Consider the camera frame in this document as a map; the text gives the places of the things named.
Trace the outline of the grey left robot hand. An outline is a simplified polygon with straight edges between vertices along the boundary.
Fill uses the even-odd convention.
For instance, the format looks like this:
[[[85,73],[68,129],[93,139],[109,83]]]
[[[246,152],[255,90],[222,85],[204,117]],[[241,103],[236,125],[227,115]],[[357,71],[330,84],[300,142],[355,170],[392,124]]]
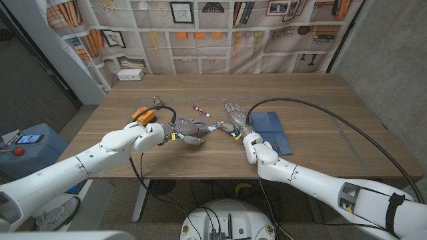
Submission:
[[[200,137],[209,133],[208,127],[199,119],[177,119],[175,123],[165,123],[162,127],[165,136],[177,133],[190,145],[201,145],[204,140]]]

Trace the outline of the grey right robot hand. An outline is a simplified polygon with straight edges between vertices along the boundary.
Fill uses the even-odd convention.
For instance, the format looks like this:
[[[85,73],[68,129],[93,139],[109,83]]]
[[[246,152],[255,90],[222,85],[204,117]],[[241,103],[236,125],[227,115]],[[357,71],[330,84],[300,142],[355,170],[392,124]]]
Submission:
[[[238,131],[243,138],[252,133],[253,127],[246,123],[248,115],[237,103],[226,103],[224,107],[231,123],[221,121],[216,123],[217,127],[229,133]]]

